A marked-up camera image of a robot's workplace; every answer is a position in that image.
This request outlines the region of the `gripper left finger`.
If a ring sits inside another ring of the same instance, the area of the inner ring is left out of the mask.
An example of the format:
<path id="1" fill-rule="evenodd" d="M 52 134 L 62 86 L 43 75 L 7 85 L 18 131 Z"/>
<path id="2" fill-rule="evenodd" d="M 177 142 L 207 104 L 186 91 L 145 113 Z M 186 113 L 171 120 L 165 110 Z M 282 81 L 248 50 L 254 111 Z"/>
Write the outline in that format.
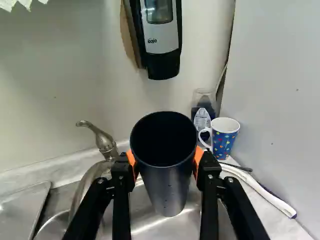
<path id="1" fill-rule="evenodd" d="M 121 153 L 111 167 L 111 179 L 96 177 L 75 212 L 64 240 L 94 240 L 108 205 L 113 202 L 112 239 L 130 240 L 129 195 L 139 174 L 131 150 Z"/>

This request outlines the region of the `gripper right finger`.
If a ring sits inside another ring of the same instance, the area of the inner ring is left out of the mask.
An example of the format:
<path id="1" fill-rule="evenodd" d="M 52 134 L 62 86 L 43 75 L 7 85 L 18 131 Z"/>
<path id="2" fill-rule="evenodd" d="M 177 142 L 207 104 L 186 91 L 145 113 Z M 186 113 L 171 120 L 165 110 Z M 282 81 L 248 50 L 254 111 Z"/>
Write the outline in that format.
<path id="1" fill-rule="evenodd" d="M 196 186 L 202 192 L 201 240 L 219 239 L 218 200 L 225 205 L 238 240 L 270 238 L 239 180 L 235 177 L 221 178 L 222 166 L 210 151 L 197 146 L 193 165 Z"/>

